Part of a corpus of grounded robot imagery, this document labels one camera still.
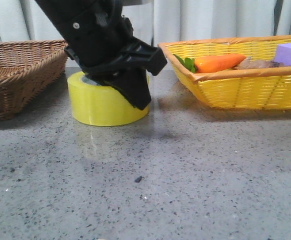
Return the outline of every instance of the robotic arm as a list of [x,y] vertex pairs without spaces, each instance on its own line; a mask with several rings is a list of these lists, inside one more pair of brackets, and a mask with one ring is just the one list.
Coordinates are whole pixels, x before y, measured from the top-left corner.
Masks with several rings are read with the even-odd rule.
[[150,103],[146,71],[156,76],[167,60],[160,48],[133,36],[130,20],[122,16],[121,0],[35,1],[87,78],[112,86],[140,110]]

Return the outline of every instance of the carrot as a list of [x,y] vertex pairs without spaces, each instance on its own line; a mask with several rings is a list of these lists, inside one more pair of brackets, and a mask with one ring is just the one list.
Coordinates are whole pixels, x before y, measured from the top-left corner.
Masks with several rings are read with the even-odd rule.
[[194,59],[195,73],[214,73],[233,68],[245,58],[246,56],[239,53],[197,57]]

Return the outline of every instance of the countertop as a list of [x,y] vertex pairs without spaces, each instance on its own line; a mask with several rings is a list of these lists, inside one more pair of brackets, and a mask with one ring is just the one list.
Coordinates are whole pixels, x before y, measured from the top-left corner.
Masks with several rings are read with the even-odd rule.
[[0,122],[0,240],[291,240],[291,111],[211,109],[164,70],[146,117],[90,126],[77,71]]

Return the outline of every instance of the toy vegetable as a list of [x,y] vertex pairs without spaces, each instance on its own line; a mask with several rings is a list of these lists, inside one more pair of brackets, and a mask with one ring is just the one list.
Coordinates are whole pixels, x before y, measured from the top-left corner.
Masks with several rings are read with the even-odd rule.
[[177,59],[192,73],[215,73],[237,66],[246,56],[239,53],[230,53],[224,55],[202,56],[197,58],[186,57],[183,61],[175,55]]
[[287,67],[282,62],[276,62],[273,60],[251,60],[251,57],[248,56],[245,60],[243,60],[235,69],[268,69],[268,68],[279,68],[279,67]]

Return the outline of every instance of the tape roll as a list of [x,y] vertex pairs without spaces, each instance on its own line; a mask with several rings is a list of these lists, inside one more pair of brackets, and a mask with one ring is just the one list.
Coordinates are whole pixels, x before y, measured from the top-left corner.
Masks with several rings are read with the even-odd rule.
[[149,105],[140,110],[133,107],[111,86],[92,85],[82,81],[85,74],[77,72],[68,80],[73,117],[94,126],[119,126],[133,123],[149,112]]

